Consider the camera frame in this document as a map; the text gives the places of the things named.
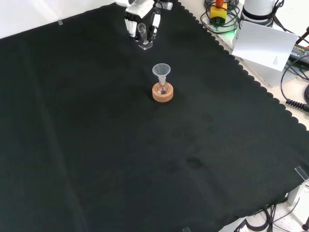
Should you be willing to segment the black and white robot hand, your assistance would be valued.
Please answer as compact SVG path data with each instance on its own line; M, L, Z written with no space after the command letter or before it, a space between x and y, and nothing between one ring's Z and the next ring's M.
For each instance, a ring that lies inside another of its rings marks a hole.
M143 50L152 47L161 21L157 0L136 0L125 10L125 25L131 39Z

